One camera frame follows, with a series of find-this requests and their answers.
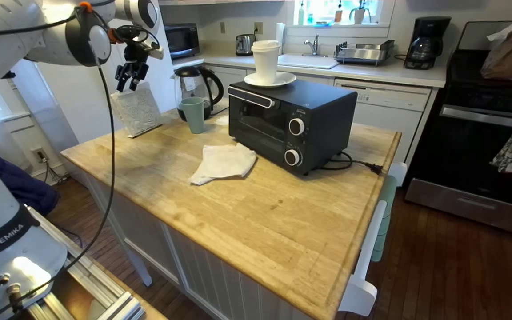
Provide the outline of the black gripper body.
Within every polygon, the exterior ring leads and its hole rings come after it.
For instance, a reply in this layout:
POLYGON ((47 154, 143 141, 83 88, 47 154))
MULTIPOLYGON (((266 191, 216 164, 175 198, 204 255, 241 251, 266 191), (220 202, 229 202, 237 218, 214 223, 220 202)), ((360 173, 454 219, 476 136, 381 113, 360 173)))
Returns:
POLYGON ((131 66, 133 63, 145 63, 149 58, 161 59, 163 49, 159 47, 156 36, 138 26, 120 26, 109 31, 109 42, 113 45, 124 45, 124 63, 131 66))

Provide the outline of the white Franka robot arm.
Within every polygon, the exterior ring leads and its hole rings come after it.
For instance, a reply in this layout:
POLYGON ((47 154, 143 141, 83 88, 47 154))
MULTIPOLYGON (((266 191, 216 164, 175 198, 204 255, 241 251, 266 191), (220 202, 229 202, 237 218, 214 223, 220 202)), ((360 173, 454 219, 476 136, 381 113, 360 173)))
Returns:
MULTIPOLYGON (((0 81, 22 59, 58 66, 108 61, 118 18, 152 31, 156 0, 0 0, 0 81)), ((65 248, 51 241, 0 180, 0 315, 19 290, 38 290, 63 269, 65 248)))

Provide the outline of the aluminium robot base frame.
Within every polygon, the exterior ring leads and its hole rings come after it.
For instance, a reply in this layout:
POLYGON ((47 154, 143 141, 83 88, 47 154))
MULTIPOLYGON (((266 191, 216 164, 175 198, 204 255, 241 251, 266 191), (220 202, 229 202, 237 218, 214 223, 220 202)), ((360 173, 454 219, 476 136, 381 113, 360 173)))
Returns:
POLYGON ((124 290, 99 264, 81 257, 81 250, 56 226, 35 210, 29 214, 53 241, 65 248, 65 264, 74 262, 54 280, 53 289, 28 308, 31 320, 141 320, 145 317, 131 292, 124 290))

